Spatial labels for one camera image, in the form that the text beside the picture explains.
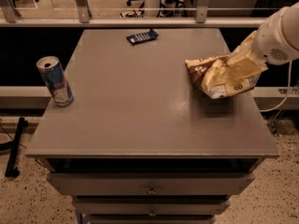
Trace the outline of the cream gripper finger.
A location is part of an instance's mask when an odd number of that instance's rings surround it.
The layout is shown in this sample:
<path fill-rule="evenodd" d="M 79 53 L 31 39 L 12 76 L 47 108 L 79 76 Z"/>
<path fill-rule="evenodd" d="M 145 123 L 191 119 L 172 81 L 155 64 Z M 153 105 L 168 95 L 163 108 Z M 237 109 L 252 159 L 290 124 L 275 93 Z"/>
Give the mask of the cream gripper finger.
<path fill-rule="evenodd" d="M 240 65 L 217 59 L 206 71 L 201 87 L 205 91 L 246 78 L 249 73 Z"/>

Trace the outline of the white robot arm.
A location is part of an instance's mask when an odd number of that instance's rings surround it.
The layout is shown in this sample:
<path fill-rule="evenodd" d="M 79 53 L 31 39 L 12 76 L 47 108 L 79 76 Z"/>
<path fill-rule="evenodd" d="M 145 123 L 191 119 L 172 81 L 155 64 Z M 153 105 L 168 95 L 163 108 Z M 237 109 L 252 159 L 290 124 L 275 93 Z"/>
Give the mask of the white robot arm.
<path fill-rule="evenodd" d="M 266 63 L 282 65 L 299 58 L 299 3 L 267 18 L 229 56 L 217 58 L 201 89 L 233 96 L 255 87 Z"/>

